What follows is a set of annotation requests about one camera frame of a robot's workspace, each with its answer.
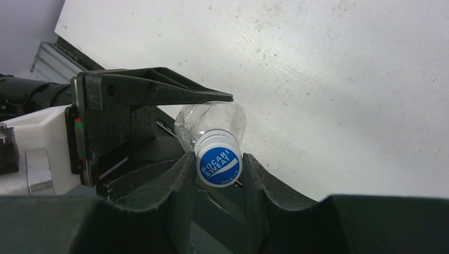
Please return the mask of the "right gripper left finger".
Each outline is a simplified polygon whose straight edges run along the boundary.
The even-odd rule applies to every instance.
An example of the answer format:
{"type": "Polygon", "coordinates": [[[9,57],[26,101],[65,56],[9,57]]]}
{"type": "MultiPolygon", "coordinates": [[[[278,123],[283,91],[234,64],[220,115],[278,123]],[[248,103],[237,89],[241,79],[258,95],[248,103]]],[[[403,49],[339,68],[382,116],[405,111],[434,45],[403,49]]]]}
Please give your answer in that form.
{"type": "Polygon", "coordinates": [[[2,196],[1,253],[125,253],[127,213],[95,196],[2,196]]]}

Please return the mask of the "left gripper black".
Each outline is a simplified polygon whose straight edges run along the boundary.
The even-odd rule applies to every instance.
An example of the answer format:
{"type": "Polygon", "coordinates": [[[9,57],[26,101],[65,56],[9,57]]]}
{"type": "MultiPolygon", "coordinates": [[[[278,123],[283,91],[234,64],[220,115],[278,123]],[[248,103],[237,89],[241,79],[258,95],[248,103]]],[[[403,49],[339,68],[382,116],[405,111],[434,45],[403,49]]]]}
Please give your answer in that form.
{"type": "Polygon", "coordinates": [[[156,106],[232,102],[166,67],[88,72],[70,81],[66,114],[72,172],[82,185],[130,158],[97,185],[128,211],[125,253],[244,253],[244,198],[237,186],[201,183],[173,136],[156,136],[156,106]]]}

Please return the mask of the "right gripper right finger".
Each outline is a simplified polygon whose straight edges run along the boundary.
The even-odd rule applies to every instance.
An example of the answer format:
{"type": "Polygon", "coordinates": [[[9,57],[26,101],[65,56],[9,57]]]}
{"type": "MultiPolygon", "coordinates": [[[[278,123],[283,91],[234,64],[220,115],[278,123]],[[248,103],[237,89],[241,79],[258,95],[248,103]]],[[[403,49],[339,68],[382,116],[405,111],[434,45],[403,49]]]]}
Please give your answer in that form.
{"type": "Polygon", "coordinates": [[[448,200],[330,195],[314,201],[243,155],[247,253],[448,253],[448,200]]]}

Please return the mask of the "clear plastic bottle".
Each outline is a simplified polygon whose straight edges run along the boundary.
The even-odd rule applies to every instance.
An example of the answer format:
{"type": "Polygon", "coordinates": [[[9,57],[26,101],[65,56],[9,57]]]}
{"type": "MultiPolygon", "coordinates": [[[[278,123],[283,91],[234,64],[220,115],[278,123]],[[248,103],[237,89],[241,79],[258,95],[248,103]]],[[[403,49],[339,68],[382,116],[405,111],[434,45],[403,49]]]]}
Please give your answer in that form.
{"type": "Polygon", "coordinates": [[[243,107],[235,102],[185,105],[175,119],[175,134],[185,151],[193,151],[200,136],[211,130],[232,134],[241,145],[246,130],[243,107]]]}

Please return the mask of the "blue white bottle cap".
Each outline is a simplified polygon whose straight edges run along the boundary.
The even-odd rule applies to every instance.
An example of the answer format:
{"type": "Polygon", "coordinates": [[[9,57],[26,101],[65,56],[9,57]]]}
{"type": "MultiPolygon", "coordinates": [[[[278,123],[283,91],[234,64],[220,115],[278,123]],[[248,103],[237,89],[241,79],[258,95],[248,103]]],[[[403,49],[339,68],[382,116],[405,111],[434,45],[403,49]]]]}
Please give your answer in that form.
{"type": "Polygon", "coordinates": [[[208,186],[230,186],[238,180],[243,171],[240,146],[228,131],[206,131],[197,140],[194,152],[197,175],[208,186]]]}

